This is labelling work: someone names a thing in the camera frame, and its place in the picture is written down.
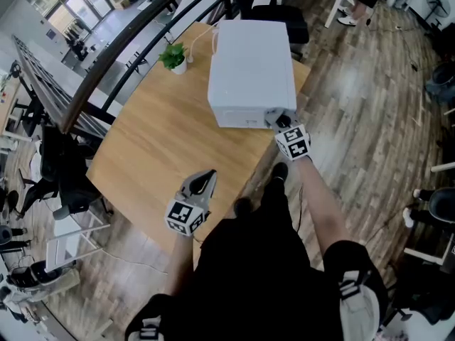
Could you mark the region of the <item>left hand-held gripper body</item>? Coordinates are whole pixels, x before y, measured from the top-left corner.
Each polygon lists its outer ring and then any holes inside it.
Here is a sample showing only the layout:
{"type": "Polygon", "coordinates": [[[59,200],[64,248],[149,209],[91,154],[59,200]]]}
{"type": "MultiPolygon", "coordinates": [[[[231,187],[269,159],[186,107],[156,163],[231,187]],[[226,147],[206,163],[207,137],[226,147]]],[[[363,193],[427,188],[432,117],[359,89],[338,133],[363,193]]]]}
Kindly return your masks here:
{"type": "Polygon", "coordinates": [[[167,205],[164,222],[169,229],[189,237],[207,220],[209,202],[209,195],[176,193],[167,205]]]}

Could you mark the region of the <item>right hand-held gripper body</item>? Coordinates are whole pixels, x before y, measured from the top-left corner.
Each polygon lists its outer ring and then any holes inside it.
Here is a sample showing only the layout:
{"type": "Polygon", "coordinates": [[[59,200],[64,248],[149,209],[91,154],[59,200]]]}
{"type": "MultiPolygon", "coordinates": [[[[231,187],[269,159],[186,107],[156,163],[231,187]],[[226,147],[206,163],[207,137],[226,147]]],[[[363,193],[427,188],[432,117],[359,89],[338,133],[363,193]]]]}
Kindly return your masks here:
{"type": "Polygon", "coordinates": [[[303,124],[276,134],[275,141],[290,161],[310,156],[310,136],[303,124]]]}

